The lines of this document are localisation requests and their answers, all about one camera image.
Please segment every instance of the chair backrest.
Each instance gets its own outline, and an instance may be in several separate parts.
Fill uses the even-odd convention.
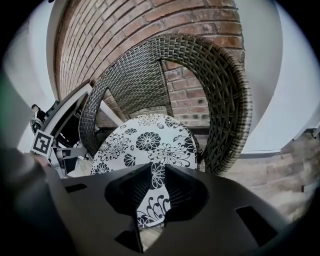
[[[99,149],[95,121],[107,89],[127,118],[130,113],[154,106],[165,106],[173,115],[161,60],[185,66],[200,81],[210,116],[203,153],[205,169],[216,174],[227,171],[249,135],[251,90],[242,65],[225,49],[201,36],[163,34],[120,56],[98,78],[85,103],[79,124],[82,144],[92,155]]]

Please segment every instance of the wicker chair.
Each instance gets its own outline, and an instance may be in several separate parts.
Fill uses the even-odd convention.
[[[123,114],[165,106],[173,116],[161,60],[188,68],[200,81],[209,107],[210,127],[202,154],[205,171],[221,174],[239,157],[249,135],[252,97],[242,65],[225,49],[200,36],[163,34],[147,39],[120,56],[97,79],[79,122],[79,136],[94,156],[99,105],[107,89]]]

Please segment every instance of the brick wall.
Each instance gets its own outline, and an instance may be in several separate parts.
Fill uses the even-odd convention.
[[[96,80],[122,53],[162,33],[202,35],[244,62],[242,28],[232,0],[70,0],[56,37],[60,99],[83,80]],[[163,62],[174,116],[188,126],[209,124],[205,93],[186,68]],[[113,97],[104,101],[124,119]]]

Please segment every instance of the black and white floral pattern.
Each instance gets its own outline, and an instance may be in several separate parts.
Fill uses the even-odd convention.
[[[136,148],[139,150],[154,150],[160,144],[160,136],[154,132],[145,132],[141,134],[136,140]]]
[[[129,147],[128,142],[129,139],[124,134],[110,134],[100,147],[98,158],[100,158],[101,162],[117,159]]]
[[[165,183],[165,166],[159,163],[152,163],[151,165],[151,186],[150,189],[158,189]]]
[[[124,156],[124,165],[126,167],[131,167],[136,165],[136,158],[130,154]]]
[[[165,165],[197,168],[197,150],[188,128],[164,114],[140,115],[118,127],[94,156],[91,174],[151,164],[150,188],[137,208],[139,228],[161,224],[170,209]]]

